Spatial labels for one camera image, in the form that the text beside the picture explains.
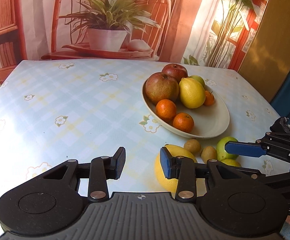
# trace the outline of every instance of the bowl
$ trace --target bowl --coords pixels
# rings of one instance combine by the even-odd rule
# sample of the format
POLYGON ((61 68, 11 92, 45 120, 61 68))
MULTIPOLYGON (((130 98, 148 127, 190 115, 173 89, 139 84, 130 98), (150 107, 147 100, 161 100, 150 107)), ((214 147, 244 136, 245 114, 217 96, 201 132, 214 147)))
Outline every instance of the bowl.
POLYGON ((172 121, 170 123, 166 123, 156 115, 156 106, 146 96, 145 84, 146 81, 144 82, 142 87, 142 98, 144 100, 144 103, 151 115, 154 116, 157 122, 165 127, 167 130, 186 138, 208 139, 221 135, 228 128, 229 112, 227 106, 221 99, 221 97, 208 85, 205 85, 205 90, 213 92, 213 95, 215 97, 215 103, 211 106, 202 105, 195 109, 189 109, 185 107, 179 99, 175 102, 177 107, 177 113, 187 113, 194 120, 195 126, 193 130, 191 131, 191 133, 186 133, 172 127, 170 125, 172 121))

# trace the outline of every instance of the wooden tray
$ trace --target wooden tray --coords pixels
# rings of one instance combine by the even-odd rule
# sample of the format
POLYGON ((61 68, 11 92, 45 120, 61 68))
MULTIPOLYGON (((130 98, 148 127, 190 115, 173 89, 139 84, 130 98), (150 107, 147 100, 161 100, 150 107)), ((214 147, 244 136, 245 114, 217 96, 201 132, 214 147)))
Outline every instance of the wooden tray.
POLYGON ((201 138, 208 139, 221 135, 229 126, 229 112, 226 104, 221 97, 213 91, 209 86, 205 85, 205 90, 213 92, 215 103, 211 106, 200 106, 195 109, 185 107, 180 100, 175 102, 177 113, 189 114, 195 123, 194 129, 191 133, 186 133, 172 127, 169 123, 164 122, 156 115, 156 106, 147 98, 145 93, 145 84, 142 87, 142 97, 145 105, 149 109, 152 116, 155 117, 157 122, 165 127, 167 130, 186 138, 201 138))
POLYGON ((142 52, 142 51, 129 51, 127 49, 120 49, 119 51, 96 50, 96 49, 90 49, 89 43, 87 42, 64 45, 62 48, 73 49, 77 52, 89 54, 91 56, 103 57, 103 58, 114 58, 114 59, 151 57, 152 51, 153 51, 151 50, 147 52, 142 52))

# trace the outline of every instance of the red apple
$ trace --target red apple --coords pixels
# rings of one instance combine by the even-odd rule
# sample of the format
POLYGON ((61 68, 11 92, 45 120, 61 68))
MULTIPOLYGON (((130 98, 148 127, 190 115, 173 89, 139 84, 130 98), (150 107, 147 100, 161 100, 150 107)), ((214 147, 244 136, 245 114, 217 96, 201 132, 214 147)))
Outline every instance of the red apple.
POLYGON ((145 93, 155 105, 163 99, 175 102, 178 97, 179 87, 176 79, 162 72, 157 72, 147 79, 145 93))
POLYGON ((176 79, 179 83, 183 77, 188 77, 187 69, 182 65, 176 63, 167 64, 163 69, 162 73, 169 75, 170 77, 176 79))

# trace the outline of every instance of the silver bolt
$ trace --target silver bolt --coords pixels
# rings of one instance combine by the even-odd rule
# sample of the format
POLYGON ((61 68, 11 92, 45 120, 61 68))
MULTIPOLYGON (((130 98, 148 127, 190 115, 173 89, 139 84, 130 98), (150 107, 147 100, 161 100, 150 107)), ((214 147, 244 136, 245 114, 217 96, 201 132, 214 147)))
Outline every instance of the silver bolt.
POLYGON ((91 193, 91 197, 95 199, 101 199, 106 197, 106 193, 104 191, 96 190, 91 193))
POLYGON ((191 198, 194 196, 194 193, 188 190, 184 190, 178 193, 178 196, 181 198, 191 198))

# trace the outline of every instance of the orange fruit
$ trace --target orange fruit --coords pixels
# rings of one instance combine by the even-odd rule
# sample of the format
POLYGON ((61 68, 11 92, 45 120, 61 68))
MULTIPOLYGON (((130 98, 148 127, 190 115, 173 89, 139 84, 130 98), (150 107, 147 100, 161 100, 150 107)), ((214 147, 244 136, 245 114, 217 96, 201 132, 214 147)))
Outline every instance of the orange fruit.
POLYGON ((194 128, 194 120, 189 114, 179 113, 173 119, 173 127, 186 133, 194 128))
POLYGON ((212 94, 212 92, 209 92, 207 90, 205 91, 205 95, 206 95, 206 99, 205 99, 204 105, 211 106, 215 102, 214 95, 212 94))
POLYGON ((176 105, 169 99, 160 100, 156 105, 156 114, 165 122, 173 120, 176 115, 176 105))

